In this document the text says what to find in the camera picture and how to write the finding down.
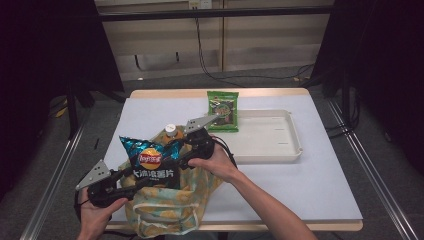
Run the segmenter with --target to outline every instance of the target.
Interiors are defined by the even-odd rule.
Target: cabinet door
[[[332,5],[332,0],[226,0],[225,8]],[[226,70],[303,65],[315,61],[329,15],[286,15],[224,19]]]
[[[132,1],[131,4],[116,5],[97,1],[100,13],[153,12],[187,10],[188,1]],[[219,0],[212,2],[220,8]],[[220,19],[200,19],[202,48],[218,50],[220,47]],[[194,19],[166,19],[124,22],[104,22],[109,43],[115,56],[135,54],[175,53],[197,51],[197,31]]]

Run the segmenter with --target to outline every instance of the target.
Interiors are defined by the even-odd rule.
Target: black curtain
[[[352,70],[364,103],[424,174],[424,3],[378,1]]]
[[[87,15],[94,1],[0,3],[0,196],[30,161],[53,97],[69,84],[123,91],[102,23]]]

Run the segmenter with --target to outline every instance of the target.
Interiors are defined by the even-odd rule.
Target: white table
[[[309,92],[305,89],[219,89],[239,92],[238,109],[284,109],[291,112],[302,155],[290,164],[239,165],[258,186],[293,210],[311,230],[358,231],[362,215]],[[149,139],[168,123],[185,125],[207,112],[207,89],[138,90],[127,99],[105,156],[109,168],[127,159],[118,136]],[[124,210],[108,229],[128,229]],[[261,219],[223,183],[211,196],[199,230],[266,230]]]

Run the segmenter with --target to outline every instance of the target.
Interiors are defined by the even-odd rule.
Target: plastic bottle
[[[174,139],[181,139],[183,137],[183,132],[177,126],[175,126],[175,124],[168,124],[165,126],[165,134],[163,135],[163,142],[165,144]]]

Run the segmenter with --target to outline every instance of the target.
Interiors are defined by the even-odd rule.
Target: lay's chip bag
[[[136,179],[149,177],[149,187],[180,188],[180,171],[176,161],[162,159],[177,159],[179,157],[178,142],[169,148],[148,140],[129,137],[119,137],[127,151],[128,158]]]

